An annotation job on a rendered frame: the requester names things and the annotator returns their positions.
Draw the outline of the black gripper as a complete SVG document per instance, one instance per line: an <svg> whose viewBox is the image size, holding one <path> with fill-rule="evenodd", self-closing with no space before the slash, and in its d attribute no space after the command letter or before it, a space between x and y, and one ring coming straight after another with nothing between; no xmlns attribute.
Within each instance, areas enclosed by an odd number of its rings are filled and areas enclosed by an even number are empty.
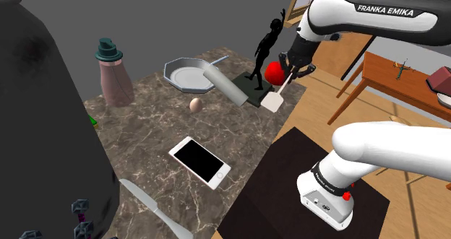
<svg viewBox="0 0 451 239"><path fill-rule="evenodd" d="M296 73L296 78L302 78L313 73L316 70L316 66L310 63L319 44L320 42L306 40L297 35L288 52L282 52L278 55L285 78L291 78L293 66L302 68L308 65L305 70Z"/></svg>

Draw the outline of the red ball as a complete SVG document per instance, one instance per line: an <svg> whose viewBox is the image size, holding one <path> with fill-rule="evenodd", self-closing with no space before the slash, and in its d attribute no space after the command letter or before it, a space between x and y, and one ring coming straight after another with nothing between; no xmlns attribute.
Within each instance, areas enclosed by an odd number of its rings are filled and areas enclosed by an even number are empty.
<svg viewBox="0 0 451 239"><path fill-rule="evenodd" d="M265 70L265 79L272 85L281 86L285 81L284 71L278 61L268 64Z"/></svg>

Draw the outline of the black human figure on base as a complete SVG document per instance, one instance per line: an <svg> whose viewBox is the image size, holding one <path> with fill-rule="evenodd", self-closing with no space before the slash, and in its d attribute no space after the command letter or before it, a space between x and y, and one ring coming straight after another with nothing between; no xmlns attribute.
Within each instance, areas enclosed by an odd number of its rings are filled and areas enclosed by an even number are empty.
<svg viewBox="0 0 451 239"><path fill-rule="evenodd" d="M262 80L261 68L264 60L269 56L270 49L276 43L279 34L283 29L283 22L285 21L285 9L281 12L282 19L274 19L270 23L271 31L264 36L264 38L259 42L256 49L255 56L255 67L253 72L250 74L245 71L233 80L233 83L238 86L248 96L248 103L251 103L255 107L260 106L260 102L263 97L273 89L271 84L264 82Z"/></svg>

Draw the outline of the white spatula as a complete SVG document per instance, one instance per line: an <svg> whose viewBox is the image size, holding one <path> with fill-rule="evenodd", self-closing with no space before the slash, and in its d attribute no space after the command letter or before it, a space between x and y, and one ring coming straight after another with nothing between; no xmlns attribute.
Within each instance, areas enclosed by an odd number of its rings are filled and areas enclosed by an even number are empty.
<svg viewBox="0 0 451 239"><path fill-rule="evenodd" d="M268 92L261 101L261 106L270 110L273 113L277 112L279 107L283 104L284 101L281 92L284 90L285 86L288 84L290 80L291 78L285 78L284 83L281 86L279 86L280 88L277 91Z"/></svg>

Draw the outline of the wooden framed window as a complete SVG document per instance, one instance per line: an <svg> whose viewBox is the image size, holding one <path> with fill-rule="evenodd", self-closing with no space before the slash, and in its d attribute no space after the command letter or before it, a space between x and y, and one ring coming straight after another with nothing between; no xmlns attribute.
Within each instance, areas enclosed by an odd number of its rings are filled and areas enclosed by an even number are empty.
<svg viewBox="0 0 451 239"><path fill-rule="evenodd" d="M297 25L308 8L310 0L291 0L286 11L284 27Z"/></svg>

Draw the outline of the grey cylinder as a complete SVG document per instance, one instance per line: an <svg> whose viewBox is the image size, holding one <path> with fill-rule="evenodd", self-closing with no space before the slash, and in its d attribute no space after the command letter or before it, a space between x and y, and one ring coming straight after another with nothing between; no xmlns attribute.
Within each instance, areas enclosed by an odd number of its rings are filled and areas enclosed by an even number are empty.
<svg viewBox="0 0 451 239"><path fill-rule="evenodd" d="M203 76L213 83L235 105L240 107L247 101L248 96L219 71L215 65L208 64Z"/></svg>

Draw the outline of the brown wooden table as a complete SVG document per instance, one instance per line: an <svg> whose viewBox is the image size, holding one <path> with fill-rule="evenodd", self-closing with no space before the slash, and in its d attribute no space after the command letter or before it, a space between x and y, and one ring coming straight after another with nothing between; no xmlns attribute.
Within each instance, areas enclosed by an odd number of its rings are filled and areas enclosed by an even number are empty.
<svg viewBox="0 0 451 239"><path fill-rule="evenodd" d="M361 81L327 123L332 124L366 87L383 92L451 123L451 108L439 104L437 94L426 84L429 77L427 74L411 69L404 71L401 77L397 78L398 72L399 69L394 67L393 61L366 52L364 60L337 96L340 97L357 76L361 76Z"/></svg>

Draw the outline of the beige egg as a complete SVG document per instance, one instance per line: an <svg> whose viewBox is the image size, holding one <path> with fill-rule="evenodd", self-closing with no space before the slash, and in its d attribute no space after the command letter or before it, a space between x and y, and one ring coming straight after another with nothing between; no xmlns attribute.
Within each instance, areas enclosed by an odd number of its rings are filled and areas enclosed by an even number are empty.
<svg viewBox="0 0 451 239"><path fill-rule="evenodd" d="M189 109L192 113L198 113L203 109L203 103L199 98L194 98L190 104Z"/></svg>

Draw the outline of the grey octagonal pan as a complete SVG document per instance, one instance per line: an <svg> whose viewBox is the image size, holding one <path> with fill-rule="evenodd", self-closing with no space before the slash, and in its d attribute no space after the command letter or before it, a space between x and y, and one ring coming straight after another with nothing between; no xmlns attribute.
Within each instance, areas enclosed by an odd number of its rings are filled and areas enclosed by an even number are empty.
<svg viewBox="0 0 451 239"><path fill-rule="evenodd" d="M203 74L210 67L216 69L215 64L227 59L229 55L213 62L200 58L178 58L165 64L163 77L176 89L183 93L204 94L212 90L215 85Z"/></svg>

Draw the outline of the dark robot stand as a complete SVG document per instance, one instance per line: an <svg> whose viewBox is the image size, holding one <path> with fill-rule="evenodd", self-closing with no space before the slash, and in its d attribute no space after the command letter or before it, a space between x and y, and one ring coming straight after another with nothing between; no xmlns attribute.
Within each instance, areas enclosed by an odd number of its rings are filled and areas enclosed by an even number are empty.
<svg viewBox="0 0 451 239"><path fill-rule="evenodd" d="M326 151L293 127L270 145L221 222L223 239L379 239L389 200L363 180L351 189L350 225L337 231L302 205L298 176Z"/></svg>

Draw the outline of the white smartphone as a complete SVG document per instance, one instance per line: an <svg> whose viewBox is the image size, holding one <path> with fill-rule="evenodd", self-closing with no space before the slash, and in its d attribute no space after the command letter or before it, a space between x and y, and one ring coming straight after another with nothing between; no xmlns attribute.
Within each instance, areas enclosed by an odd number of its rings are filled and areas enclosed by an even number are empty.
<svg viewBox="0 0 451 239"><path fill-rule="evenodd" d="M168 153L212 190L215 190L231 171L230 165L190 136L181 140Z"/></svg>

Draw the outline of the pink bottle with green cap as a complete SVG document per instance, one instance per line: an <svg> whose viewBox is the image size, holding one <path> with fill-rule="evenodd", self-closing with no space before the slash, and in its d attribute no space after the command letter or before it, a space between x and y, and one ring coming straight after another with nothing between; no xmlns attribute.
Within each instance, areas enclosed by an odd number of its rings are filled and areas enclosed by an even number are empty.
<svg viewBox="0 0 451 239"><path fill-rule="evenodd" d="M117 108L134 101L133 85L124 67L123 55L110 38L99 40L95 57L100 67L103 96L107 105Z"/></svg>

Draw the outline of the grey knife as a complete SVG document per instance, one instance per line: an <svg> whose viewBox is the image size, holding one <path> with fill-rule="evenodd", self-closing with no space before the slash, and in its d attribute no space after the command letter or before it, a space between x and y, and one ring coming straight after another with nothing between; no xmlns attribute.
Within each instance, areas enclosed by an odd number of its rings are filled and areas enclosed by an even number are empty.
<svg viewBox="0 0 451 239"><path fill-rule="evenodd" d="M186 228L164 214L159 208L157 202L146 194L140 187L127 179L120 179L119 182L137 199L139 199L150 211L158 216L174 233L178 239L194 239L194 235Z"/></svg>

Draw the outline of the large dark rounded object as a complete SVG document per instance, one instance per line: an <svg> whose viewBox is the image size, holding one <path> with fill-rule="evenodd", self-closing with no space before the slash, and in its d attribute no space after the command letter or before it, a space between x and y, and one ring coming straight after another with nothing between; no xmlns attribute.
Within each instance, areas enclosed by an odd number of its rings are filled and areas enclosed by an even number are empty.
<svg viewBox="0 0 451 239"><path fill-rule="evenodd" d="M52 35L21 0L0 0L0 239L74 239L78 199L103 239L116 174Z"/></svg>

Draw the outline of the grey cubes toy purple stem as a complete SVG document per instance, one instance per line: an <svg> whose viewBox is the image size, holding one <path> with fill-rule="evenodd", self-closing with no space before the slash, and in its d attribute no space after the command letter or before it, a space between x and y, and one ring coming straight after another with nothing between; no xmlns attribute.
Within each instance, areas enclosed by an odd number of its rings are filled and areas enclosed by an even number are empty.
<svg viewBox="0 0 451 239"><path fill-rule="evenodd" d="M85 212L89 209L88 199L78 199L71 205L71 211L78 216L79 224L74 228L74 239L91 239L93 234L93 222L85 220ZM28 230L18 239L43 239L39 230Z"/></svg>

